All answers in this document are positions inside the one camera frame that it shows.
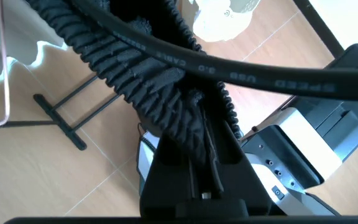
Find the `white curtain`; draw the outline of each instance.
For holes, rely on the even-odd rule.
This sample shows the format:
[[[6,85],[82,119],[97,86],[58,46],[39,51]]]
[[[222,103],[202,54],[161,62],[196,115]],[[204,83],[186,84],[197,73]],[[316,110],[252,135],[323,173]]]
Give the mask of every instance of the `white curtain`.
[[[3,0],[3,3],[7,56],[31,64],[37,56],[38,41],[62,46],[63,40],[24,0]],[[0,74],[1,71],[0,40]]]

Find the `wooden floor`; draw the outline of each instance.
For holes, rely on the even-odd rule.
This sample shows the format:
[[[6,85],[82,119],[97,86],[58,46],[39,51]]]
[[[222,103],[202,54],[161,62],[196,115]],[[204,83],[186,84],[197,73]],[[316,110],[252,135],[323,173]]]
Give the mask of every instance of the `wooden floor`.
[[[333,59],[292,0],[262,0],[240,36],[200,43],[211,55],[252,63],[322,68]],[[94,75],[70,49],[45,45],[42,50],[41,65],[12,66],[11,121],[48,120],[33,94],[54,104]],[[233,85],[227,89],[245,133],[288,98]],[[0,118],[2,93],[0,82]],[[113,90],[96,80],[59,113],[76,124],[112,96]],[[121,97],[77,131],[88,145],[85,151],[55,126],[0,129],[0,223],[23,216],[139,216],[138,122]],[[342,214],[358,214],[358,150],[310,191]]]

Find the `bolt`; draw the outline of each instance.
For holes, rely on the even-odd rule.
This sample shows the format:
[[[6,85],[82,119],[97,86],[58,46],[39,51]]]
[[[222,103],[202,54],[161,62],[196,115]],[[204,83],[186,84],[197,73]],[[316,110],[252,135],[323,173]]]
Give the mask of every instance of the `bolt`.
[[[271,161],[271,160],[266,160],[266,163],[269,165],[269,166],[272,166],[274,163],[273,163],[273,161]]]

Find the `pink cable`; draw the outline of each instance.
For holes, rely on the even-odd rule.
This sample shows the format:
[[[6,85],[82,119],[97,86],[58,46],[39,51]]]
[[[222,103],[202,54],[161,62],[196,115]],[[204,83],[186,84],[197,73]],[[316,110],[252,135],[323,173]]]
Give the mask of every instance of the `pink cable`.
[[[2,0],[0,0],[0,35],[1,35],[1,56],[2,56],[2,72],[4,74],[4,96],[5,96],[5,118],[0,121],[0,126],[4,125],[9,119],[11,113],[11,104],[9,100],[9,82],[7,75],[6,46],[4,36],[4,11],[2,9]]]

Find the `black metal stand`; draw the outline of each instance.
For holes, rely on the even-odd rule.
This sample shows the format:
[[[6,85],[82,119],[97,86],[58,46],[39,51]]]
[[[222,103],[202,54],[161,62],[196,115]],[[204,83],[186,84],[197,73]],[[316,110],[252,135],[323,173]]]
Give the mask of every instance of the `black metal stand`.
[[[105,102],[102,106],[92,112],[89,116],[80,121],[73,128],[67,124],[67,122],[57,113],[57,109],[65,104],[69,99],[91,84],[93,81],[98,79],[98,76],[95,75],[91,77],[88,81],[84,82],[80,87],[72,91],[69,95],[60,100],[55,106],[52,106],[42,94],[35,94],[33,96],[34,100],[41,106],[41,108],[46,112],[48,116],[51,117],[51,121],[8,121],[6,124],[0,126],[0,128],[13,128],[13,127],[24,127],[24,126],[40,126],[40,125],[57,125],[66,136],[74,143],[74,145],[79,150],[85,150],[86,144],[85,142],[75,133],[78,129],[80,129],[85,123],[95,117],[98,113],[100,113],[103,109],[109,106],[114,100],[118,99],[119,95],[115,95],[110,100]]]

